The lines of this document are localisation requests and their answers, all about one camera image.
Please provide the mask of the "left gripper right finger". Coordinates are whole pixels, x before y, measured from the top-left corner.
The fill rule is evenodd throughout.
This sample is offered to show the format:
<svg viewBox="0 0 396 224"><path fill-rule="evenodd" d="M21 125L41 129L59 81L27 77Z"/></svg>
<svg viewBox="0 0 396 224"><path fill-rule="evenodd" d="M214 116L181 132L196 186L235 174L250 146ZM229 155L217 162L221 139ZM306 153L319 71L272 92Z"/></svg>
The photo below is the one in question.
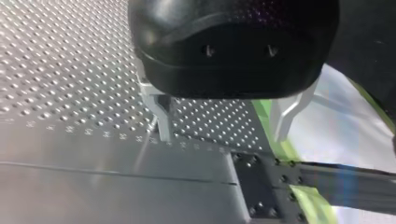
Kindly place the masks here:
<svg viewBox="0 0 396 224"><path fill-rule="evenodd" d="M317 85L318 80L300 93L272 101L269 123L270 131L276 142L287 139L294 118L310 104Z"/></svg>

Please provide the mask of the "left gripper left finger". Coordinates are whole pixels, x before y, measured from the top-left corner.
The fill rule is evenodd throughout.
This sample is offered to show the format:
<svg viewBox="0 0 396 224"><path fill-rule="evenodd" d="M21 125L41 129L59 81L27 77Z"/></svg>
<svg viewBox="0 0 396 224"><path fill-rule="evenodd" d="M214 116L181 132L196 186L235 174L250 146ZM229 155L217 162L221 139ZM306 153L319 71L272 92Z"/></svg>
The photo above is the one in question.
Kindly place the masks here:
<svg viewBox="0 0 396 224"><path fill-rule="evenodd" d="M164 142L170 142L172 140L170 97L149 82L143 62L140 59L135 60L135 66L142 101L157 120L160 139Z"/></svg>

